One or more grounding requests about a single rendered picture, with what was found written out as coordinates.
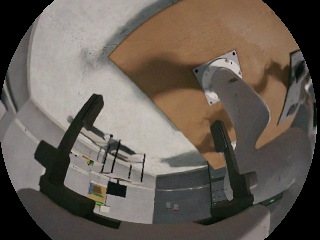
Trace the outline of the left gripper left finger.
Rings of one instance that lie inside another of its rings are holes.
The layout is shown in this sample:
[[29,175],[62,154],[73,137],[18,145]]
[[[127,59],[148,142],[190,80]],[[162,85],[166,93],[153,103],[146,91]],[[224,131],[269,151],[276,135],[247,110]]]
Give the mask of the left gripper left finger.
[[65,187],[64,180],[69,163],[71,163],[69,153],[72,151],[81,128],[85,128],[85,131],[91,131],[92,125],[103,107],[103,95],[93,93],[69,125],[59,147],[57,147],[59,149],[48,144],[47,141],[40,140],[35,155],[33,155],[36,161],[47,168],[44,175],[40,176],[40,192],[43,192],[49,199],[55,201],[56,204],[67,209],[73,215],[85,217],[89,220],[93,219],[93,209],[95,209],[96,201]]

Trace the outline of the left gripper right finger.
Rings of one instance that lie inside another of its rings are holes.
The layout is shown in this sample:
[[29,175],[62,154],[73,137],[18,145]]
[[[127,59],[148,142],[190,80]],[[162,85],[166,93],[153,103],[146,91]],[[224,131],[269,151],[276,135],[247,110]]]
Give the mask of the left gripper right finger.
[[225,161],[227,161],[229,184],[231,184],[233,192],[231,201],[211,207],[211,221],[220,221],[235,216],[253,205],[255,197],[251,193],[251,188],[256,187],[257,176],[255,171],[241,173],[240,175],[231,139],[229,139],[227,128],[225,128],[223,121],[215,120],[209,128],[211,128],[216,153],[224,152]]

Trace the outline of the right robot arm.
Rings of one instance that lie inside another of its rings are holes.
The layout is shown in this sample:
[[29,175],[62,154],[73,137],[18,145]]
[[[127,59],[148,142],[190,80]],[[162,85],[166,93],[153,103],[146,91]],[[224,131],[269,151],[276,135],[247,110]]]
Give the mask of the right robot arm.
[[[308,105],[309,101],[309,105]],[[303,97],[303,104],[307,107],[309,111],[309,125],[308,125],[308,137],[312,143],[313,152],[315,152],[316,144],[316,132],[317,132],[317,111],[316,111],[316,97],[315,93],[305,92]],[[235,151],[236,143],[232,143],[233,151]],[[224,156],[224,152],[221,152],[221,155]],[[225,156],[224,156],[225,161]],[[225,161],[225,167],[227,167],[227,161]]]

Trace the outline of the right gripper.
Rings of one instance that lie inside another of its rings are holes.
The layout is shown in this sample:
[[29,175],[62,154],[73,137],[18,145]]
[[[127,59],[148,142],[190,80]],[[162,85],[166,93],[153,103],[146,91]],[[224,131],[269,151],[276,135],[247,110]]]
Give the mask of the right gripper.
[[309,83],[309,80],[308,80],[308,77],[311,76],[309,75],[309,72],[308,72],[308,76],[305,77],[305,79],[307,80],[303,80],[301,81],[301,84],[300,84],[300,96],[299,96],[299,100],[303,100],[303,97],[305,95],[305,92],[308,92],[307,91],[307,88],[308,88],[308,83]]

